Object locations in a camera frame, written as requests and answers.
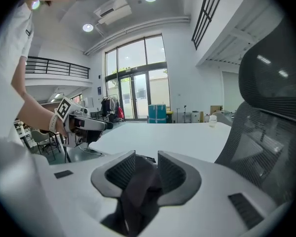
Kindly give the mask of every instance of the air conditioner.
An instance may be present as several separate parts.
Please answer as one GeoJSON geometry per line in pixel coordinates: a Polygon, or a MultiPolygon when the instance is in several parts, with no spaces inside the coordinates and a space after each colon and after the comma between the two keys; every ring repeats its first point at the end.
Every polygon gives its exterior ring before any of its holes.
{"type": "Polygon", "coordinates": [[[100,18],[99,24],[109,25],[132,14],[132,9],[126,0],[110,0],[96,9],[94,14],[100,18]]]}

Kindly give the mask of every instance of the white table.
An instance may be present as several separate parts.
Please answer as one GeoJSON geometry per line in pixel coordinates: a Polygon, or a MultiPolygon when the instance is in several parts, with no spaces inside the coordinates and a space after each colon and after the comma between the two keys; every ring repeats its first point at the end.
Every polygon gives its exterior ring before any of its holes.
{"type": "Polygon", "coordinates": [[[127,123],[103,135],[89,147],[105,154],[136,150],[136,154],[155,158],[158,150],[170,151],[208,162],[220,155],[231,127],[217,123],[147,124],[127,123]]]}

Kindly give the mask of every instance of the person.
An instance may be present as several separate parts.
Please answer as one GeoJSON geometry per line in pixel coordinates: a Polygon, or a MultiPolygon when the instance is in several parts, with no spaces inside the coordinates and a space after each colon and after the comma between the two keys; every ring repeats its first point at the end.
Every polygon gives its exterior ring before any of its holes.
{"type": "MultiPolygon", "coordinates": [[[[32,4],[37,0],[23,0],[11,13],[0,32],[0,74],[22,97],[24,104],[17,117],[36,129],[50,130],[50,123],[55,119],[56,131],[66,136],[63,123],[54,117],[54,113],[42,107],[25,88],[25,67],[34,35],[32,23],[32,4]]],[[[48,5],[57,0],[40,0],[48,5]]],[[[21,143],[12,126],[7,135],[8,141],[21,143]]]]}

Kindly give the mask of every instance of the blue container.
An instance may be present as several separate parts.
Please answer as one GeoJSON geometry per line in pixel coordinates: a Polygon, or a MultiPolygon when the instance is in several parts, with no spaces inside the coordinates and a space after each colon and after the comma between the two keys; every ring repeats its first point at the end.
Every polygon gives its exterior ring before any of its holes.
{"type": "Polygon", "coordinates": [[[148,123],[166,123],[167,107],[166,105],[148,105],[148,123]]]}

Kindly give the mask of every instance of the white shirt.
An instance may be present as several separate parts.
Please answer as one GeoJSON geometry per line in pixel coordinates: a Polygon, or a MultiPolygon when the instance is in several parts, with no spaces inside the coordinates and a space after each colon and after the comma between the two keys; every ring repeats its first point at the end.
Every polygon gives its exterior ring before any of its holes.
{"type": "Polygon", "coordinates": [[[28,57],[33,34],[32,11],[25,3],[15,8],[0,31],[0,87],[5,84],[5,87],[0,90],[0,98],[4,98],[4,100],[0,99],[0,138],[7,137],[8,141],[19,144],[22,143],[10,121],[16,118],[24,101],[15,94],[16,92],[13,92],[11,81],[20,57],[28,57]],[[11,110],[8,109],[7,101],[10,101],[11,110]],[[12,125],[9,132],[6,129],[8,124],[5,122],[12,125]]]}

